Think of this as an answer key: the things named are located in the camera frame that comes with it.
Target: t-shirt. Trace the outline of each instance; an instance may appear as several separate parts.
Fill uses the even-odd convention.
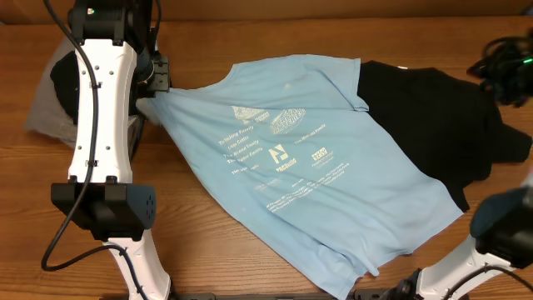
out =
[[[469,208],[463,188],[488,178],[492,163],[521,163],[529,155],[531,137],[505,125],[489,95],[437,69],[365,62],[357,94],[407,157],[441,180],[463,211]]]
[[[367,113],[360,64],[315,55],[239,63],[219,83],[150,100],[218,203],[339,299],[462,214]]]
[[[67,53],[56,62],[50,72],[57,100],[65,113],[77,126],[77,110],[80,99],[80,77],[77,69],[77,57],[74,51]]]

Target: logo on shirt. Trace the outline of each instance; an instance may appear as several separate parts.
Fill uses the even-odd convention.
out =
[[[268,152],[270,153],[270,155],[272,155],[272,158],[274,158],[274,162],[276,162],[276,164],[280,163],[278,155],[282,161],[289,158],[289,154],[286,153],[285,149],[283,149],[283,146],[281,144],[275,146],[274,149],[268,149]]]
[[[274,134],[288,133],[298,125],[305,115],[306,110],[304,108],[283,109],[283,111],[272,120],[270,128]]]
[[[313,157],[313,159],[314,159],[315,161],[317,161],[317,160],[321,159],[321,158],[322,158],[324,155],[326,155],[326,154],[327,154],[327,150],[326,150],[325,148],[322,148],[322,149],[316,151],[316,152],[312,155],[312,157]]]
[[[235,118],[241,120],[243,123],[248,124],[252,118],[261,113],[264,109],[262,108],[249,108],[249,107],[234,107],[233,113],[235,113]]]

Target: wood grain surface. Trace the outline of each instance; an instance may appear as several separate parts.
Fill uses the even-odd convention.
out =
[[[359,19],[286,22],[163,23],[160,48],[178,88],[225,77],[233,63],[293,53],[363,58],[409,68],[437,67],[470,79],[465,70],[485,43],[524,34],[526,17]],[[50,202],[50,184],[65,182],[72,149],[24,132],[28,109],[47,60],[62,34],[55,26],[0,27],[0,299],[96,299],[125,293],[107,252],[59,272],[43,272],[42,254],[64,216]],[[505,121],[533,134],[533,103],[501,109]],[[388,288],[416,268],[444,257],[468,234],[472,211],[491,195],[516,187],[528,164],[500,164],[466,189],[472,210],[415,251],[365,276],[358,288]],[[153,237],[180,293],[314,293],[318,288],[235,221],[207,194],[166,132],[148,126],[135,161],[134,182],[158,196]],[[59,263],[96,247],[71,225],[52,255]],[[518,272],[533,281],[533,268]],[[505,276],[477,288],[472,299],[526,299]]]
[[[64,22],[74,0],[50,0]],[[405,18],[520,15],[530,0],[161,0],[163,21]],[[157,10],[153,10],[153,19]],[[6,24],[49,24],[42,0],[0,0]]]

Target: light blue t-shirt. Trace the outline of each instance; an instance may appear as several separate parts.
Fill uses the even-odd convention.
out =
[[[461,210],[357,96],[359,59],[293,55],[235,65],[152,109],[207,191],[339,299]]]

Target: black wires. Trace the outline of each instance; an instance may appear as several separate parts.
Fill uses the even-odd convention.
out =
[[[513,272],[509,271],[509,270],[506,270],[504,269],[503,267],[497,267],[497,266],[485,266],[475,272],[472,272],[470,275],[462,278],[458,283],[456,283],[456,285],[454,285],[447,293],[446,295],[442,298],[442,300],[448,300],[451,298],[451,296],[457,292],[457,290],[462,287],[465,283],[469,282],[472,278],[482,274],[482,273],[487,273],[489,272],[490,270],[496,270],[496,271],[500,271],[502,273],[505,273],[509,276],[511,276],[512,278],[514,278],[517,282],[519,283],[522,283],[523,285],[525,285],[527,288],[530,289],[530,291],[533,293],[533,286],[531,286],[531,283],[527,282],[526,280],[524,280],[522,277],[514,274]]]
[[[533,96],[533,32],[500,37],[483,48],[482,59],[468,73],[482,79],[480,88],[501,105],[523,106]]]
[[[132,261],[131,261],[130,257],[127,255],[126,250],[124,248],[118,246],[118,245],[106,245],[106,246],[96,247],[96,248],[94,248],[92,250],[89,250],[89,251],[87,251],[87,252],[85,252],[85,253],[83,253],[81,255],[78,255],[77,257],[75,257],[75,258],[73,258],[73,259],[71,259],[71,260],[69,260],[67,262],[61,263],[61,264],[59,264],[57,266],[48,266],[48,264],[47,264],[48,259],[50,258],[50,255],[52,254],[53,249],[56,247],[57,242],[59,242],[59,239],[61,238],[61,236],[65,232],[65,229],[67,229],[68,224],[72,220],[73,214],[77,211],[78,207],[80,206],[80,203],[83,200],[83,196],[85,196],[85,193],[87,192],[87,187],[88,187],[89,183],[91,182],[92,171],[94,169],[94,157],[95,157],[96,146],[97,146],[98,86],[97,86],[96,77],[94,75],[94,71],[92,70],[92,65],[89,62],[89,59],[87,58],[87,55],[85,54],[83,49],[77,44],[76,40],[74,40],[74,37],[68,31],[68,29],[65,27],[65,25],[62,23],[61,19],[53,11],[53,8],[50,5],[49,0],[43,0],[43,1],[44,1],[44,5],[46,6],[48,12],[52,16],[54,22],[61,28],[61,30],[63,31],[65,36],[68,38],[68,40],[72,43],[72,45],[80,53],[80,56],[82,57],[82,60],[85,63],[85,66],[87,67],[87,72],[89,73],[89,77],[91,79],[91,84],[92,84],[92,132],[91,132],[91,145],[90,145],[90,148],[89,148],[89,160],[88,160],[88,164],[87,164],[87,174],[85,176],[85,181],[83,182],[83,185],[82,185],[82,190],[80,191],[79,195],[77,196],[76,201],[74,202],[74,205],[72,206],[71,211],[68,213],[67,217],[65,218],[65,221],[63,221],[61,227],[59,228],[59,230],[57,230],[57,233],[56,233],[55,237],[50,242],[46,252],[42,256],[41,268],[42,268],[42,270],[47,271],[47,272],[53,272],[53,271],[61,270],[63,268],[66,268],[68,266],[73,265],[74,263],[79,262],[80,260],[82,260],[82,259],[84,259],[84,258],[86,258],[86,257],[88,257],[90,255],[93,255],[94,253],[97,253],[97,252],[100,252],[100,251],[103,251],[103,250],[115,249],[115,250],[118,250],[119,254],[121,256],[123,256],[124,259],[126,260],[126,263],[127,263],[128,267],[130,269],[130,273],[132,275],[133,282],[134,282],[135,287],[137,289],[137,293],[141,294],[141,297],[142,297],[143,300],[148,300],[147,295],[142,290],[141,284],[137,280],[137,276],[135,274],[135,270],[133,268],[133,264],[132,264]],[[158,6],[160,8],[159,14],[160,14],[160,18],[161,18],[161,6],[160,5],[158,5]]]
[[[156,21],[156,26],[153,28],[152,40],[150,41],[150,43],[148,43],[148,49],[150,51],[153,50],[156,46],[157,34],[159,33],[159,24],[161,24],[162,10],[161,10],[160,0],[156,0],[156,5],[157,5],[157,21]]]

